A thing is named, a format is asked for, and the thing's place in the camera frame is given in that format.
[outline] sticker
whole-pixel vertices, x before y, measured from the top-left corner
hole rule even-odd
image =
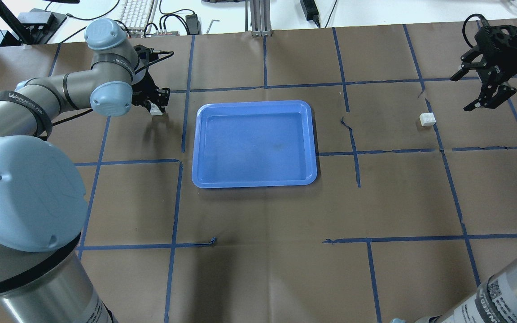
[[[506,273],[488,284],[488,293],[506,323],[517,323],[517,297],[510,288]]]
[[[470,296],[464,303],[458,306],[454,310],[454,315],[451,317],[451,321],[445,319],[443,323],[484,323],[484,319],[478,313],[478,307],[476,306],[476,300],[478,293]]]
[[[111,317],[97,292],[93,290],[88,306],[81,314],[80,319],[73,323],[113,323],[113,321],[111,321]]]
[[[441,321],[440,323],[456,323],[454,321],[454,315],[450,315],[450,317],[448,317],[447,319],[445,319],[444,321]]]

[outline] light blue joint cover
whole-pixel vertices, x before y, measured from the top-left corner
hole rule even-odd
[[[131,110],[132,96],[133,88],[128,83],[106,82],[91,93],[91,107],[103,116],[122,116]]]
[[[25,84],[27,84],[27,82],[29,82],[30,80],[32,80],[32,79],[24,80],[24,81],[18,82],[18,83],[17,83],[17,86],[15,86],[15,90],[16,90],[16,91],[21,90],[22,88],[24,88],[24,87],[25,87]]]
[[[0,137],[0,244],[25,252],[63,247],[84,226],[85,193],[57,147],[27,135]]]
[[[85,29],[87,46],[94,51],[113,48],[127,39],[127,34],[109,18],[93,21]]]

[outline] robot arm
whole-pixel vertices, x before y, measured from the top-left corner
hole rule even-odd
[[[466,111],[496,109],[517,92],[508,84],[508,80],[517,75],[517,27],[490,26],[480,14],[471,15],[466,22],[476,16],[482,21],[482,27],[475,36],[476,45],[461,57],[461,68],[451,77],[451,80],[458,81],[468,71],[474,70],[482,81],[480,96],[464,108]]]
[[[131,104],[164,112],[170,90],[159,89],[146,68],[158,54],[133,47],[127,35],[110,19],[92,22],[85,40],[95,54],[88,71],[30,79],[15,91],[0,92],[0,135],[51,133],[51,120],[60,113],[93,108],[105,116],[121,116]]]

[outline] white keyboard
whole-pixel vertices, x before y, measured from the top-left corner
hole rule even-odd
[[[153,22],[156,0],[121,0],[121,20],[131,33],[143,33],[146,24]]]

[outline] black band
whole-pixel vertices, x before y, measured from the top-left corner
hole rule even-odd
[[[93,57],[93,61],[91,62],[91,68],[93,69],[93,66],[96,63],[101,63],[106,61],[107,63],[113,63],[121,66],[122,68],[125,68],[127,72],[129,72],[129,75],[131,75],[131,80],[133,77],[135,77],[135,70],[131,68],[131,62],[129,62],[128,59],[122,57],[121,55],[113,54],[113,53],[101,53],[96,54]]]
[[[67,99],[67,102],[75,109],[80,110],[80,107],[76,106],[75,102],[71,99],[71,96],[69,95],[69,90],[67,89],[67,76],[69,76],[70,73],[65,74],[63,76],[63,94],[65,95],[65,98]]]
[[[59,99],[59,96],[57,95],[57,93],[55,93],[54,90],[51,90],[51,88],[49,88],[49,86],[45,86],[43,84],[37,84],[37,83],[34,83],[34,84],[27,84],[27,85],[36,85],[36,86],[41,86],[47,90],[49,90],[49,92],[51,92],[51,94],[53,94],[55,96],[55,98],[57,99],[57,102],[59,103],[59,111],[61,111],[61,108],[62,108],[62,104],[61,104],[61,100]]]
[[[70,255],[75,247],[77,247],[80,237],[81,234],[79,234],[75,239],[66,244],[64,247],[59,248],[56,252],[49,256],[49,258],[39,262],[39,264],[37,264],[35,267],[28,269],[25,272],[18,274],[17,276],[0,282],[0,294],[25,286],[37,278],[40,278],[44,274],[47,274],[50,270],[55,268]]]
[[[39,137],[43,131],[47,131],[47,137],[51,135],[53,127],[51,119],[49,118],[49,115],[47,115],[47,112],[45,112],[37,102],[14,91],[0,91],[0,101],[12,102],[27,108],[33,117],[35,117],[35,122],[37,122],[37,130],[34,134],[35,136]]]

